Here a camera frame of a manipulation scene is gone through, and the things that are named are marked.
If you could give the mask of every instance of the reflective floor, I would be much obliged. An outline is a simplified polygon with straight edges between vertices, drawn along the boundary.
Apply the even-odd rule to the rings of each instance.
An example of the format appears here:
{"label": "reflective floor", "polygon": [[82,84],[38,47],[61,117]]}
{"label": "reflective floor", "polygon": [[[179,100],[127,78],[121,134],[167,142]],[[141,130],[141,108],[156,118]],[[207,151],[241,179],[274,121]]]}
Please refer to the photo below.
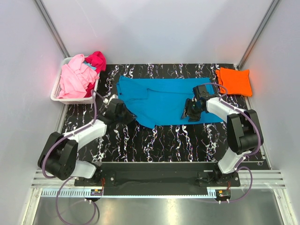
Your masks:
{"label": "reflective floor", "polygon": [[[242,194],[233,190],[232,199]],[[93,206],[74,204],[79,200],[59,199],[62,217],[69,223],[84,224],[92,216]],[[251,190],[242,201],[221,205],[193,199],[100,199],[97,206],[100,217],[91,225],[283,225],[271,190]],[[63,224],[55,211],[55,198],[40,199],[33,224]]]}

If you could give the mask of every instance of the black marble table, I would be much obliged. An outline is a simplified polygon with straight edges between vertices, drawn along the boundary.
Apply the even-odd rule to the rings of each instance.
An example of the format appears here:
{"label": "black marble table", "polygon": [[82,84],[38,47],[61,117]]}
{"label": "black marble table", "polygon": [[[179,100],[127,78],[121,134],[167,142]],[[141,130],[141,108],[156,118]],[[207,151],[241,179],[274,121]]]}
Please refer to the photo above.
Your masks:
{"label": "black marble table", "polygon": [[[121,75],[130,78],[196,78],[209,77],[217,83],[216,69],[231,68],[233,64],[130,64],[107,65],[101,72],[98,93],[109,98],[117,94],[116,83]],[[236,107],[246,109],[243,96],[224,98]],[[97,98],[99,113],[105,106]],[[69,105],[63,132],[74,130],[90,122],[92,105]],[[78,158],[90,162],[215,162],[224,155],[227,144],[225,123],[143,127],[134,121],[116,125],[108,134],[79,150]],[[261,153],[246,161],[262,161]]]}

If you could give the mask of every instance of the plastic basket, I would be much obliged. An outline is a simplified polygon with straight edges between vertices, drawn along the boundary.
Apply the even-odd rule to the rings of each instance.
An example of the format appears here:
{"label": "plastic basket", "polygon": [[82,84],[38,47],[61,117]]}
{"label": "plastic basket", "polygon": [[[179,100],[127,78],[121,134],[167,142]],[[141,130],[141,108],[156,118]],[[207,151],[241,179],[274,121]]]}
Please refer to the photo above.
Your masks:
{"label": "plastic basket", "polygon": [[[56,78],[55,84],[53,86],[52,92],[51,92],[51,99],[53,101],[59,101],[66,105],[72,105],[72,104],[92,104],[93,98],[92,97],[84,97],[84,98],[57,98],[57,96],[60,94],[60,75],[61,75],[61,68],[64,64],[68,64],[72,57],[65,58],[60,66],[60,71],[58,73],[58,76]],[[95,89],[97,90],[99,79],[95,82]]]}

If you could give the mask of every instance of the dark red cloth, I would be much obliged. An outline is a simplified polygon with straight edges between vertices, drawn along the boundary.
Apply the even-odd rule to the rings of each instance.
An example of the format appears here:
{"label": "dark red cloth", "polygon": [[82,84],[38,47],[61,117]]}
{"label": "dark red cloth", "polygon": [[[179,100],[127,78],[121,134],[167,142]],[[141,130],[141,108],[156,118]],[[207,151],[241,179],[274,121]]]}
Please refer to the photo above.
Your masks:
{"label": "dark red cloth", "polygon": [[86,91],[87,91],[87,93],[86,93],[86,95],[84,96],[85,98],[89,98],[89,97],[91,97],[92,96],[92,94],[91,94],[91,90],[94,90],[94,88],[95,88],[95,83],[96,82],[94,82],[94,83],[89,83],[89,85],[88,85],[88,87],[87,87],[87,89],[86,89]]}
{"label": "dark red cloth", "polygon": [[104,55],[99,51],[94,52],[92,55],[86,57],[85,61],[87,63],[90,63],[93,67],[96,67],[97,74],[101,71],[105,71],[106,69],[106,59]]}

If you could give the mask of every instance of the orange cloth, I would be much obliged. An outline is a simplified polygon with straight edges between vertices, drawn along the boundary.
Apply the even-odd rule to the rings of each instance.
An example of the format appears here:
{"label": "orange cloth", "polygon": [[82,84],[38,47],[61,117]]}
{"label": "orange cloth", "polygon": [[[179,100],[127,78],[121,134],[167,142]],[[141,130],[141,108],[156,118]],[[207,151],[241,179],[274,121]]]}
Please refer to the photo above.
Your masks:
{"label": "orange cloth", "polygon": [[[229,95],[252,96],[249,70],[238,71],[221,67],[220,70],[216,70],[216,74],[219,84],[227,88]],[[222,94],[226,93],[225,89],[221,87],[220,92]]]}

